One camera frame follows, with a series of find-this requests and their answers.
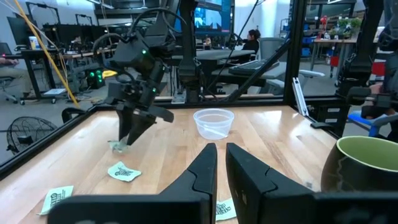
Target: green mug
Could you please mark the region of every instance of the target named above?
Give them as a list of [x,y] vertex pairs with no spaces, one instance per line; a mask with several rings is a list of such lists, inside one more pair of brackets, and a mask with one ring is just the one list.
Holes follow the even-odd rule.
[[321,190],[398,190],[398,144],[364,136],[337,140],[322,170]]

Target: potted plant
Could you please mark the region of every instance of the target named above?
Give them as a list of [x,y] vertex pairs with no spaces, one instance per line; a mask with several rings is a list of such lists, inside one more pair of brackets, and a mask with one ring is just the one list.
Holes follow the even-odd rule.
[[351,24],[351,34],[353,37],[357,38],[359,34],[359,29],[361,28],[362,20],[360,18],[354,18],[350,21]]
[[337,31],[336,30],[332,29],[332,30],[329,31],[329,36],[330,36],[331,40],[333,40],[335,38],[335,35],[337,35]]
[[350,30],[343,33],[344,39],[350,39],[351,35],[352,33]]
[[347,27],[348,23],[349,23],[348,19],[339,19],[337,21],[338,27],[343,30]]
[[337,31],[337,36],[339,40],[343,40],[344,39],[344,29],[339,29]]

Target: clear plastic bowl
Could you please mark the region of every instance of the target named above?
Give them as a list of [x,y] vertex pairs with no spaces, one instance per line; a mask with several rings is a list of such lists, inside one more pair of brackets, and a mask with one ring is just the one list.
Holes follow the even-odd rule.
[[228,136],[234,113],[224,109],[204,109],[193,115],[199,134],[208,140],[219,140]]

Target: black desk fan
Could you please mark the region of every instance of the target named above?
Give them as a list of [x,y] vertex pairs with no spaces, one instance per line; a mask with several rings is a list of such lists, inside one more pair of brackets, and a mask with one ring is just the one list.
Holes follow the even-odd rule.
[[18,154],[56,129],[56,125],[42,118],[17,118],[7,129],[7,151]]

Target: wooden table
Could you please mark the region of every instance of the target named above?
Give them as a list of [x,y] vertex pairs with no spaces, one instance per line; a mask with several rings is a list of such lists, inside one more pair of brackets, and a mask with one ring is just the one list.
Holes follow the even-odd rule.
[[[326,157],[336,142],[288,106],[230,108],[235,120],[218,148],[218,201],[231,198],[225,148],[234,142],[301,184],[320,190]],[[36,215],[47,192],[74,185],[73,194],[157,194],[171,184],[206,146],[192,118],[197,109],[172,110],[173,123],[161,119],[123,154],[108,140],[118,137],[114,111],[97,112],[0,181],[0,223],[45,223]],[[130,183],[111,178],[107,170],[123,161],[142,175]],[[237,223],[237,219],[224,223]]]
[[[378,38],[375,38],[373,40],[373,43],[377,43],[378,42]],[[313,70],[313,66],[315,64],[315,57],[317,55],[318,52],[318,48],[320,44],[341,44],[341,51],[339,54],[339,60],[338,60],[338,66],[337,66],[337,72],[336,74],[338,75],[343,64],[344,61],[348,58],[348,54],[350,53],[350,47],[351,45],[356,43],[356,39],[345,39],[345,40],[329,40],[329,39],[315,39],[314,40],[314,45],[313,45],[313,50],[312,50],[312,55],[311,55],[311,65],[310,65],[310,70]]]

